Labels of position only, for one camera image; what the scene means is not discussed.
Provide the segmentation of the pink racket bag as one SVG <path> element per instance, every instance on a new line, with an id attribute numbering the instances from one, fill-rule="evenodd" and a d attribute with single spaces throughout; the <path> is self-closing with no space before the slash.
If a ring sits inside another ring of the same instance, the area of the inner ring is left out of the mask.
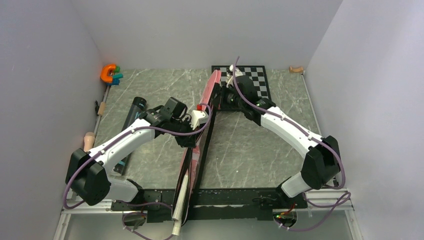
<path id="1" fill-rule="evenodd" d="M 207 149 L 206 149 L 208 146 L 208 144 L 206 143 L 207 134 L 212 132 L 213 123 L 215 120 L 215 113 L 216 113 L 216 109 L 209 104 L 209 100 L 210 100 L 211 93 L 213 90 L 213 85 L 216 79 L 217 79 L 216 74 L 212 72 L 211 76 L 209 77 L 209 80 L 206 83 L 206 86 L 200 98 L 200 102 L 198 104 L 198 105 L 204 105 L 205 107 L 207 107 L 205 111 L 209 115 L 208 120 L 205 124 L 202 124 L 197 129 L 193 130 L 193 132 L 199 131 L 197 134 L 200 134 L 199 138 L 197 139 L 196 146 L 195 148 L 184 147 L 184 152 L 183 152 L 182 160 L 180 163 L 178 180 L 175 187 L 174 200 L 172 204 L 173 205 L 172 218 L 173 218 L 175 204 L 177 202 L 178 194 L 181 189 L 181 184 L 182 184 L 184 175 L 188 174 L 189 188 L 187 189 L 184 206 L 183 206 L 183 214 L 182 214 L 182 221 L 181 221 L 182 225 L 187 221 L 188 211 L 191 204 L 191 195 L 196 188 L 196 184 L 198 182 L 198 175 L 200 172 L 203 159 L 207 155 Z M 189 113 L 189 116 L 186 116 L 184 118 L 184 120 L 188 122 L 189 127 L 191 127 L 190 113 Z"/>

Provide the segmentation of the pink badminton racket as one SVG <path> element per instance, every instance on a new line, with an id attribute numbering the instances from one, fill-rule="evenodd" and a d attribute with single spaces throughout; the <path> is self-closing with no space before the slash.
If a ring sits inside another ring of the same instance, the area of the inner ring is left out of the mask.
<path id="1" fill-rule="evenodd" d="M 176 204 L 174 206 L 172 220 L 175 222 L 181 222 L 183 218 L 183 208 L 186 198 L 186 194 L 189 188 L 189 175 L 185 174 L 181 183 L 180 191 L 177 195 Z"/>
<path id="2" fill-rule="evenodd" d="M 173 236 L 179 236 L 181 233 L 181 227 L 182 227 L 182 223 L 180 221 L 174 221 L 171 234 Z"/>

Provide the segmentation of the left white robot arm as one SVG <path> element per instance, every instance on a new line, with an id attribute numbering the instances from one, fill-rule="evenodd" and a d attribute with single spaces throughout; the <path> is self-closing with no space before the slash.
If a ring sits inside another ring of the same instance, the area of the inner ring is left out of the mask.
<path id="1" fill-rule="evenodd" d="M 139 209 L 144 203 L 144 189 L 134 180 L 111 178 L 110 172 L 141 145 L 162 134 L 174 136 L 183 148 L 194 148 L 197 137 L 210 123 L 212 110 L 208 104 L 200 103 L 198 109 L 185 118 L 186 109 L 184 103 L 171 97 L 165 105 L 143 111 L 130 126 L 107 142 L 88 151 L 75 150 L 65 177 L 63 207 L 70 210 L 79 206 L 67 204 L 68 192 L 73 190 L 81 202 L 89 206 L 106 199 L 124 202 L 131 210 Z"/>

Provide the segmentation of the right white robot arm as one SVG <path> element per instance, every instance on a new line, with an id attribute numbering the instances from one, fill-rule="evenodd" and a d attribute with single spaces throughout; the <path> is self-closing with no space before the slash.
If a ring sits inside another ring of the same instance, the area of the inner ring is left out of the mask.
<path id="1" fill-rule="evenodd" d="M 344 172 L 337 140 L 307 130 L 274 102 L 259 97 L 248 76 L 229 74 L 219 97 L 220 104 L 240 110 L 248 120 L 279 136 L 304 158 L 301 170 L 275 190 L 275 200 L 280 207 L 289 207 L 296 196 L 311 189 L 319 190 Z"/>

